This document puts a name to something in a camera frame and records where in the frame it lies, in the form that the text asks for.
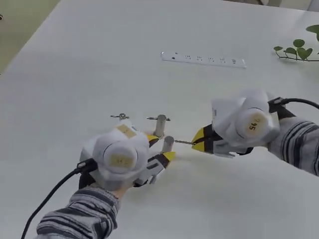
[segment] plant leaf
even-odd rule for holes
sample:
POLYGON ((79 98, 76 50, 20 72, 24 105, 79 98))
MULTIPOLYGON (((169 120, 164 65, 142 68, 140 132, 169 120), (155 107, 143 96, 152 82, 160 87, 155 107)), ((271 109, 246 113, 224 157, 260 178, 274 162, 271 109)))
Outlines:
POLYGON ((275 50, 275 51, 280 51, 280 50, 282 50, 282 49, 283 49, 283 48, 282 48, 281 46, 275 46, 275 47, 274 47, 274 50, 275 50))
POLYGON ((293 54, 293 55, 297 55, 297 51, 293 49, 292 47, 288 47, 285 52, 293 54))
POLYGON ((311 55, 312 52, 313 52, 312 48, 305 50, 304 48, 300 47, 297 49, 297 53, 302 60, 306 60, 311 55))
POLYGON ((319 25, 312 25, 306 28, 306 31, 319 33, 319 25))
POLYGON ((305 41, 302 39, 296 39, 294 40, 294 46, 295 47, 303 47, 305 44, 305 41))

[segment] green plant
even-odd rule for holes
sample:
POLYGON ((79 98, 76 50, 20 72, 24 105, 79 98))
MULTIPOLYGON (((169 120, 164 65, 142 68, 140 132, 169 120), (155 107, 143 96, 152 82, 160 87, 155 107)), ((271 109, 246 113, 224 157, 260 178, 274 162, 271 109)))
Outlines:
MULTIPOLYGON (((319 25, 309 26, 306 28, 306 31, 315 33, 317 35, 317 41, 319 41, 319 25)), ((296 39, 293 41, 293 45, 294 45, 294 47, 288 47, 286 50, 283 50, 284 48, 281 46, 275 46, 274 50, 275 50, 276 55, 279 58, 292 59, 292 60, 296 60, 296 61, 319 61, 319 60, 309 60, 308 59, 308 57, 312 54, 313 49, 312 48, 305 49, 304 48, 304 45, 305 45, 304 40, 296 39), (281 52, 281 50, 283 50, 283 53, 285 54, 285 56, 281 56, 278 54, 279 52, 281 52)))

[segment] floor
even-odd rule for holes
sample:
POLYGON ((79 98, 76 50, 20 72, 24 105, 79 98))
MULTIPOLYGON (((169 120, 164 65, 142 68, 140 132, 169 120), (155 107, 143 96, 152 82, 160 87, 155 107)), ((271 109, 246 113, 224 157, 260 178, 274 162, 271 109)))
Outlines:
MULTIPOLYGON (((60 0, 1 0, 0 73, 60 0)), ((257 4, 256 0, 229 0, 257 4)), ((307 9, 311 0, 283 0, 282 7, 307 9)))

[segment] metal peg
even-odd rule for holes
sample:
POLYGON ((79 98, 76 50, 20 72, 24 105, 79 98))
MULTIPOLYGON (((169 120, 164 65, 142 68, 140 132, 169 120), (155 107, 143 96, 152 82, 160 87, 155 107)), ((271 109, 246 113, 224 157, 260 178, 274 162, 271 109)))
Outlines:
POLYGON ((172 136, 166 136, 164 138, 162 153, 171 152, 174 144, 174 138, 172 136))
POLYGON ((174 142, 194 145, 194 143, 192 143, 192 142, 183 141, 183 140, 174 140, 174 142))
POLYGON ((125 119, 129 119, 130 117, 126 116, 126 114, 124 113, 121 113, 120 115, 118 116, 111 116, 113 118, 119 118, 120 120, 125 120, 125 119))
POLYGON ((166 121, 170 121, 165 115, 159 115, 157 118, 147 117, 148 120, 157 120, 156 128, 153 135, 162 138, 164 136, 164 129, 166 121))

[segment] yellow tip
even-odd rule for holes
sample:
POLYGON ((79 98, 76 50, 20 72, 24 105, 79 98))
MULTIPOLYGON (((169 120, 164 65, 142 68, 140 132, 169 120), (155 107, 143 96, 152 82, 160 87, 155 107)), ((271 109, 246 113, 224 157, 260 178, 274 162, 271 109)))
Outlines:
POLYGON ((165 156, 165 158, 167 158, 169 161, 172 161, 175 156, 176 156, 176 153, 175 152, 166 152, 166 153, 163 153, 163 155, 165 156))
POLYGON ((198 140, 199 138, 204 138, 204 128, 201 128, 197 134, 195 135, 195 137, 193 138, 193 140, 191 141, 192 143, 194 143, 196 140, 198 140))
POLYGON ((149 134, 147 134, 147 133, 145 133, 145 135, 147 136, 149 142, 150 142, 151 140, 153 140, 153 139, 158 139, 158 137, 155 136, 155 135, 149 135, 149 134))
POLYGON ((197 151, 200 151, 200 152, 205 152, 204 142, 197 143, 197 144, 193 145, 191 148, 195 149, 197 151))

